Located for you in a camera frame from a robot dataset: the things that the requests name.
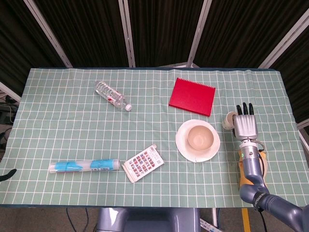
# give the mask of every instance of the robot finger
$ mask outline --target robot finger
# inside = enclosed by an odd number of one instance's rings
[[[247,104],[245,102],[243,102],[242,105],[243,105],[243,114],[247,115],[248,114]]]
[[[249,114],[254,115],[253,105],[251,103],[249,103]]]
[[[240,105],[237,105],[236,108],[237,108],[238,115],[242,115],[242,110],[241,110]]]

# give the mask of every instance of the yellow component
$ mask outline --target yellow component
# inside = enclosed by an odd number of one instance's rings
[[[250,229],[250,223],[249,223],[249,215],[248,215],[248,209],[242,208],[241,209],[242,214],[242,221],[243,221],[243,228],[245,232],[251,232]]]
[[[242,166],[242,157],[243,157],[243,154],[241,153],[241,151],[239,150],[238,151],[238,154],[239,154],[239,163],[238,163],[238,166],[239,166],[239,169],[240,169],[240,183],[239,183],[239,186],[242,186],[244,184],[248,184],[248,185],[253,185],[253,183],[246,179],[245,178],[245,174],[243,172],[243,166]],[[267,172],[267,160],[266,160],[266,153],[265,152],[260,152],[260,155],[262,157],[262,160],[263,160],[263,163],[264,163],[264,182],[265,182],[265,176],[266,176],[266,172]]]

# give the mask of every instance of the black curtain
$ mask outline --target black curtain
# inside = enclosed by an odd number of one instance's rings
[[[129,0],[135,63],[187,62],[203,0]]]
[[[213,0],[194,63],[257,68],[308,8],[302,0]]]
[[[309,28],[271,66],[281,72],[297,123],[309,118]]]
[[[127,67],[116,0],[35,0],[73,67]]]
[[[22,95],[30,68],[64,67],[22,0],[0,1],[0,81]]]

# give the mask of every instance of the clear plastic tube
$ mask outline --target clear plastic tube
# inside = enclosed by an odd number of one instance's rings
[[[119,170],[119,159],[96,159],[84,161],[68,161],[50,163],[50,173],[87,172],[87,171],[111,171]]]

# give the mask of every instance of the blue label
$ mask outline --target blue label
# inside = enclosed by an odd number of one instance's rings
[[[76,162],[59,162],[55,164],[56,172],[79,172],[83,169]]]
[[[92,161],[90,169],[94,170],[113,170],[113,159],[99,159]]]

